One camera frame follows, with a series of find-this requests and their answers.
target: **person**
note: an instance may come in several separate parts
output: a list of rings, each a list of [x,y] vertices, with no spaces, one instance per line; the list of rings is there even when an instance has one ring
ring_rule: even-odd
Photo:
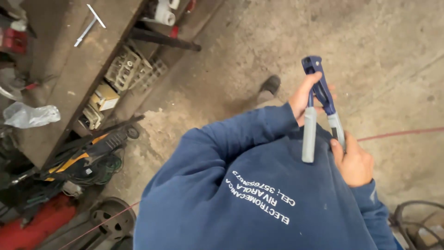
[[[259,94],[265,107],[186,132],[143,191],[134,248],[396,249],[373,158],[350,133],[344,153],[318,125],[314,163],[301,160],[321,76],[307,75],[282,106],[273,76]]]

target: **gray handle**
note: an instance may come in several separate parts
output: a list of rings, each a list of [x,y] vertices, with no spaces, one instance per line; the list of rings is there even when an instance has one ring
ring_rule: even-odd
[[[317,112],[314,107],[305,109],[304,139],[302,141],[302,161],[312,163],[314,161],[314,145],[316,141]]]
[[[339,115],[336,112],[333,115],[327,116],[327,119],[329,120],[333,137],[339,141],[340,145],[345,151],[346,150],[345,135],[344,135],[344,129],[342,128],[341,120],[339,120]]]

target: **blue tool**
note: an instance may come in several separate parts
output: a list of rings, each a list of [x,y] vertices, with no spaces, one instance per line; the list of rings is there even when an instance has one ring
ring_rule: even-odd
[[[322,69],[322,58],[320,56],[307,56],[302,59],[302,66],[306,74],[313,74],[315,72],[322,72],[322,78],[315,83],[310,90],[307,108],[305,109],[305,125],[304,125],[304,140],[302,143],[302,161],[312,163],[314,161],[314,146],[316,141],[316,109],[313,107],[313,98],[316,98],[323,105],[323,109],[327,114],[330,128],[332,129],[333,138],[336,138],[345,151],[345,136],[344,130],[339,120],[339,116],[334,108],[333,98],[330,94],[327,82],[325,81],[324,70]]]

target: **dirty floor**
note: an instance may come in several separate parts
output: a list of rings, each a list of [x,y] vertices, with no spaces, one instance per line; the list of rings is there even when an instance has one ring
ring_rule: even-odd
[[[226,0],[196,39],[204,49],[187,52],[146,100],[142,135],[104,194],[138,201],[182,134],[249,108],[269,75],[281,77],[285,101],[309,54],[322,56],[343,126],[357,138],[442,126],[442,13],[444,1],[432,0]],[[361,145],[391,210],[412,199],[444,202],[444,133]]]

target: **black shoe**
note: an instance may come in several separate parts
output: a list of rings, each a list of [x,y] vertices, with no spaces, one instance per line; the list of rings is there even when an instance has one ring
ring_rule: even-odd
[[[262,84],[260,92],[268,90],[276,96],[280,86],[281,79],[277,75],[272,75]]]

